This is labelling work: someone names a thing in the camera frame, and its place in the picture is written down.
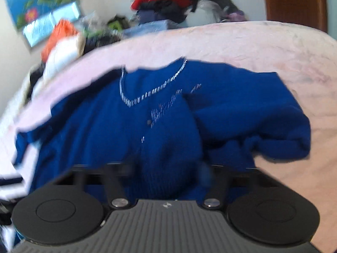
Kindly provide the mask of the blue knit sweater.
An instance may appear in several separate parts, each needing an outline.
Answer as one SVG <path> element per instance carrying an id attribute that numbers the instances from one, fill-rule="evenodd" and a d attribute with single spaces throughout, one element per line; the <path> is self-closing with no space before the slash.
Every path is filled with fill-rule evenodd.
<path id="1" fill-rule="evenodd" d="M 254 154 L 299 160 L 311 148 L 308 117 L 277 73 L 184 58 L 159 70 L 112 70 L 19 133 L 15 165 L 40 149 L 30 190 L 80 164 L 132 165 L 131 199 L 197 199 L 211 164 L 243 171 Z"/>

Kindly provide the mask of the pile of dark clothes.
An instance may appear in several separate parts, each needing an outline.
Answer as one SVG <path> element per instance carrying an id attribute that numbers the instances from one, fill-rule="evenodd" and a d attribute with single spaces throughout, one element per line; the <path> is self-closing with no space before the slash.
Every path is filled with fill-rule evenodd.
<path id="1" fill-rule="evenodd" d="M 169 20 L 187 26 L 245 22 L 246 15 L 231 0 L 133 0 L 139 24 Z"/>

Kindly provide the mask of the white cream pillow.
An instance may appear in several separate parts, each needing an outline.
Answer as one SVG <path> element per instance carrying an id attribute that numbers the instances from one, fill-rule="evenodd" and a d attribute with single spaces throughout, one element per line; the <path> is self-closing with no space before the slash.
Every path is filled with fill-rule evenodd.
<path id="1" fill-rule="evenodd" d="M 49 54 L 42 80 L 44 83 L 53 79 L 69 64 L 83 55 L 86 38 L 81 34 L 65 37 L 58 41 Z"/>

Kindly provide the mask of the pink floral bed sheet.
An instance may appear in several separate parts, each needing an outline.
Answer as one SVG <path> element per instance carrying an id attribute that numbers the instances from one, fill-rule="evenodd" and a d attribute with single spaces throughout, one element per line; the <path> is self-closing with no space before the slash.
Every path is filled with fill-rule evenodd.
<path id="1" fill-rule="evenodd" d="M 336 250 L 336 40 L 309 27 L 271 21 L 213 24 L 146 34 L 89 52 L 58 74 L 1 130 L 1 177 L 28 177 L 37 149 L 25 165 L 13 167 L 16 133 L 48 119 L 52 105 L 111 69 L 158 69 L 185 57 L 225 62 L 255 72 L 276 72 L 309 117 L 312 145 L 308 160 L 290 163 L 256 159 L 269 172 L 312 201 L 320 213 L 313 243 Z"/>

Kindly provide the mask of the light blue fleece blanket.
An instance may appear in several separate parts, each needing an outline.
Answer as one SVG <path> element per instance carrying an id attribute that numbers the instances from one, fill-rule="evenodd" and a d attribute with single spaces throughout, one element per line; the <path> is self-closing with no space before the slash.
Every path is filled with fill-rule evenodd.
<path id="1" fill-rule="evenodd" d="M 129 39 L 150 33 L 158 33 L 166 30 L 181 29 L 184 26 L 170 20 L 161 20 L 140 24 L 122 31 L 122 38 Z"/>

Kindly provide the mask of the green plastic basket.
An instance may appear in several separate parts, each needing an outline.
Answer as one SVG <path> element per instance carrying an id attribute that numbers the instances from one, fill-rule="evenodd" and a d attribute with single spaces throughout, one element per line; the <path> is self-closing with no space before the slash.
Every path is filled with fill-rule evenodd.
<path id="1" fill-rule="evenodd" d="M 116 15 L 107 21 L 107 27 L 111 30 L 123 31 L 130 28 L 128 19 L 125 16 Z"/>

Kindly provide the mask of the orange plastic bag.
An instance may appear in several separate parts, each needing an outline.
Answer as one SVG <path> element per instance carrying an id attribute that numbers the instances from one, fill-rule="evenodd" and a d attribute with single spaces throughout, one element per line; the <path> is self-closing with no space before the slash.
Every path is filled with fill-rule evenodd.
<path id="1" fill-rule="evenodd" d="M 72 37 L 79 33 L 75 26 L 66 19 L 61 19 L 56 26 L 54 27 L 52 33 L 50 34 L 49 39 L 47 40 L 45 47 L 41 51 L 41 61 L 46 63 L 47 59 L 52 51 L 55 48 L 56 44 L 66 37 Z"/>

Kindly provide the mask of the brown wooden door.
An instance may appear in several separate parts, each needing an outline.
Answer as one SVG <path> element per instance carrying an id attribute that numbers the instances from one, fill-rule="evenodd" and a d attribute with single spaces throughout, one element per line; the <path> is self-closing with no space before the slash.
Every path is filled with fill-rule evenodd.
<path id="1" fill-rule="evenodd" d="M 268 21 L 293 23 L 328 31 L 326 0 L 265 0 Z"/>

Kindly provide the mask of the window with white frame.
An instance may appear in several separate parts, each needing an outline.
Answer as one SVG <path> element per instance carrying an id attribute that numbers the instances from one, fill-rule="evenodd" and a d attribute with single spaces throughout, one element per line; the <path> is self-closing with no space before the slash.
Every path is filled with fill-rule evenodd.
<path id="1" fill-rule="evenodd" d="M 22 34 L 29 48 L 33 48 L 50 36 L 61 19 L 75 22 L 80 19 L 81 15 L 79 5 L 76 2 L 72 2 L 42 17 L 38 17 L 24 27 Z"/>

